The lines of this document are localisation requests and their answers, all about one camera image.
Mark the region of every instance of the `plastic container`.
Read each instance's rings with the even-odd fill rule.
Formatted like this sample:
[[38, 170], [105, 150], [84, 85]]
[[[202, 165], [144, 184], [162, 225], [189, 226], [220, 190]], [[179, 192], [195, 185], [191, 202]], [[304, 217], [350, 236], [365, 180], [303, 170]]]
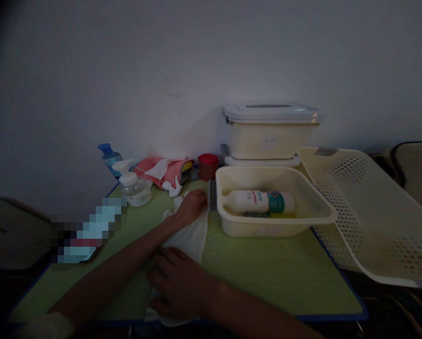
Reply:
[[422, 206], [360, 151], [301, 147], [336, 223], [315, 226], [341, 268], [392, 285], [422, 288]]
[[326, 113], [290, 101], [223, 105], [234, 159], [291, 159]]
[[280, 166], [280, 167], [296, 167], [300, 165], [300, 157], [295, 154], [291, 159], [275, 159], [275, 160], [239, 160], [231, 156], [230, 149], [227, 144], [220, 144], [220, 153], [224, 158], [226, 166]]
[[127, 199], [129, 205], [140, 207], [151, 200], [151, 187], [145, 179], [139, 178], [134, 172], [129, 172], [129, 167], [134, 159], [116, 162], [112, 168], [121, 173], [118, 179], [121, 183], [121, 195]]
[[103, 162], [112, 173], [112, 175], [118, 180], [121, 176], [120, 172], [115, 171], [112, 165], [117, 161], [123, 160], [121, 154], [114, 152], [111, 148], [111, 144], [100, 144], [98, 148], [103, 152]]
[[215, 179], [215, 172], [219, 167], [219, 158], [213, 154], [202, 154], [198, 157], [198, 177], [209, 181]]
[[[287, 237], [313, 225], [333, 223], [336, 209], [299, 171], [283, 167], [226, 166], [216, 174], [217, 210], [223, 231], [239, 237]], [[222, 195], [233, 190], [289, 192], [295, 200], [295, 218], [247, 218], [222, 204]]]
[[238, 160], [232, 156], [225, 157], [225, 164], [228, 166], [275, 166], [275, 167], [295, 167], [300, 165], [300, 157], [294, 156], [292, 159], [277, 160]]

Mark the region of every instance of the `pink towel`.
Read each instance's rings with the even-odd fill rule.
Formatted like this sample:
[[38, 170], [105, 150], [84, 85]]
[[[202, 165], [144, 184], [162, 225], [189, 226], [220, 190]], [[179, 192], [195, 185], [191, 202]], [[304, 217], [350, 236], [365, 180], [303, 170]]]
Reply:
[[[138, 168], [141, 168], [144, 171], [152, 169], [159, 160], [163, 158], [147, 158], [143, 159], [137, 164]], [[143, 178], [145, 180], [151, 180], [157, 187], [162, 188], [162, 184], [166, 181], [170, 181], [173, 185], [173, 188], [176, 188], [175, 176], [178, 176], [178, 181], [181, 183], [183, 178], [183, 166], [186, 162], [191, 161], [190, 159], [184, 159], [180, 161], [176, 161], [171, 163], [167, 167], [167, 172], [165, 173], [164, 177], [161, 180], [158, 180], [152, 176], [144, 174], [141, 170], [134, 168], [134, 172], [137, 174], [139, 178]]]

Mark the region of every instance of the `green tabletop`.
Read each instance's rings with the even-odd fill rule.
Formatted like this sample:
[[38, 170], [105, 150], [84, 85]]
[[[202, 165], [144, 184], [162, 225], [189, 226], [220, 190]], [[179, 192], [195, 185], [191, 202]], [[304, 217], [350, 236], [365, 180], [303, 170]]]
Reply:
[[[207, 189], [195, 181], [183, 192]], [[90, 270], [161, 222], [162, 213], [173, 209], [173, 198], [153, 188], [147, 205], [128, 207], [121, 230], [115, 232], [91, 263], [68, 271], [48, 268], [12, 311], [11, 323], [25, 323], [45, 313]], [[119, 189], [110, 197], [120, 197]], [[143, 319], [151, 286], [145, 271], [148, 260], [132, 281], [97, 317], [99, 321]], [[304, 320], [350, 320], [366, 317], [362, 304], [311, 230], [290, 238], [238, 238], [227, 236], [217, 212], [209, 214], [202, 266], [213, 276], [251, 293]]]

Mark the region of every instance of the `red mesh cup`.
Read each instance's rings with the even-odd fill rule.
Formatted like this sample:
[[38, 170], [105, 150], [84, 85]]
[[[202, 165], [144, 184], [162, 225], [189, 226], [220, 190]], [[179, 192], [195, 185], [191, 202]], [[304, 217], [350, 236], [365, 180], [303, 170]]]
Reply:
[[198, 157], [198, 176], [201, 180], [215, 179], [215, 172], [219, 167], [219, 158], [213, 154], [202, 154]]

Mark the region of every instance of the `blue bottle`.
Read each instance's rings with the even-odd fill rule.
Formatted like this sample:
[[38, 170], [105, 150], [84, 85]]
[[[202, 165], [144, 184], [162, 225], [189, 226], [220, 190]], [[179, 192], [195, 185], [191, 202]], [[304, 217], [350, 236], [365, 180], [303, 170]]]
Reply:
[[113, 176], [118, 180], [118, 178], [121, 177], [121, 174], [120, 172], [113, 170], [112, 165], [117, 161], [123, 160], [121, 154], [114, 152], [111, 149], [111, 144], [100, 144], [98, 148], [104, 153], [103, 162], [106, 164], [109, 171], [112, 172]]

